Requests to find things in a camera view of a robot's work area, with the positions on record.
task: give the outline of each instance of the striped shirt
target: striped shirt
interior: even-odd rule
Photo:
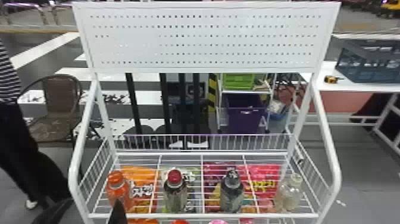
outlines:
[[[20,78],[0,40],[0,104],[16,104],[20,89]]]

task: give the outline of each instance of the wire basket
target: wire basket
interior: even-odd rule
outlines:
[[[300,142],[296,141],[293,156],[288,156],[288,144],[294,138],[291,134],[276,135],[124,135],[116,140],[115,155],[107,141],[99,147],[87,172],[79,183],[82,196],[90,213],[90,218],[108,218],[111,206],[105,193],[107,174],[132,165],[154,169],[155,188],[148,205],[148,213],[128,213],[131,219],[237,219],[264,218],[272,223],[295,223],[295,219],[318,217],[322,199],[329,193],[329,187]],[[245,181],[251,189],[253,213],[213,213],[207,212],[204,180],[204,164],[209,162],[229,162],[243,166]],[[275,164],[280,169],[274,181],[296,172],[304,179],[304,194],[299,206],[291,213],[263,213],[258,204],[257,190],[266,186],[255,185],[249,175],[249,166]],[[163,213],[163,167],[191,167],[196,173],[196,181],[189,188],[195,213]]]

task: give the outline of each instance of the black metal pole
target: black metal pole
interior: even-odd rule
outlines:
[[[167,78],[165,73],[160,73],[160,84],[161,84],[161,97],[162,97],[162,109],[164,110],[164,123],[165,131],[167,134],[171,134],[171,123],[170,123],[170,104],[168,101],[168,86]]]
[[[200,134],[200,97],[199,97],[199,73],[193,74],[193,110],[195,113],[195,134]]]
[[[135,120],[136,133],[140,135],[142,134],[142,125],[140,123],[138,102],[136,101],[135,83],[133,82],[132,73],[125,73],[125,77],[129,92],[130,106],[132,108],[133,118]]]
[[[182,134],[186,134],[186,84],[185,84],[185,74],[179,73],[179,95],[180,95],[180,112],[182,121]]]

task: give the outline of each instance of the plastic container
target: plastic container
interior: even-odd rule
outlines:
[[[400,50],[394,46],[388,41],[346,41],[336,70],[355,83],[400,83]]]
[[[250,90],[253,88],[255,74],[225,73],[224,89]]]
[[[285,106],[285,109],[283,109],[283,111],[280,114],[271,113],[270,119],[271,120],[282,120],[284,117],[286,117],[288,111],[289,111],[289,107]],[[264,115],[265,118],[267,118],[268,113],[269,113],[268,111],[265,112],[265,115]]]
[[[244,186],[238,171],[229,170],[221,181],[220,206],[222,211],[236,213],[240,210],[245,196]]]
[[[292,173],[289,178],[282,181],[276,191],[274,201],[277,212],[294,211],[303,196],[302,182],[303,177],[297,173]]]
[[[188,188],[182,174],[177,169],[168,172],[164,183],[165,208],[171,213],[184,212],[188,200]]]
[[[265,107],[258,94],[227,94],[228,133],[257,133]]]
[[[129,197],[129,183],[122,172],[113,171],[108,175],[105,192],[111,206],[114,206],[116,200],[120,200],[126,211],[130,209],[132,202]]]

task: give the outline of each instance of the pegboard panel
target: pegboard panel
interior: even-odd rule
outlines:
[[[324,57],[339,5],[73,4],[92,68],[140,72],[313,72]]]

